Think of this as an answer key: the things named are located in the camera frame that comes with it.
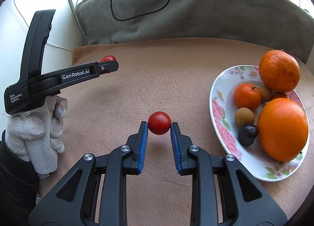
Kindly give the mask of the left forearm black sleeve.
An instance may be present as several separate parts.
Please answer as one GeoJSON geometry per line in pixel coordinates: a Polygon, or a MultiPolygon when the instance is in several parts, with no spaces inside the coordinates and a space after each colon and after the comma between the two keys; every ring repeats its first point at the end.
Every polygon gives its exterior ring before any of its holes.
{"type": "Polygon", "coordinates": [[[36,206],[39,176],[25,141],[5,130],[1,141],[1,225],[28,225],[36,206]]]}

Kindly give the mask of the left hand white glove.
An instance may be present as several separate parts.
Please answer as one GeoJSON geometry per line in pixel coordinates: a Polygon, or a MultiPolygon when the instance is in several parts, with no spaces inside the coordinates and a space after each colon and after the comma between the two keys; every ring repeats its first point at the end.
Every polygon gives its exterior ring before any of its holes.
{"type": "Polygon", "coordinates": [[[7,147],[22,161],[30,162],[41,179],[57,170],[58,155],[65,151],[62,136],[67,106],[65,98],[47,96],[43,106],[8,118],[7,147]]]}

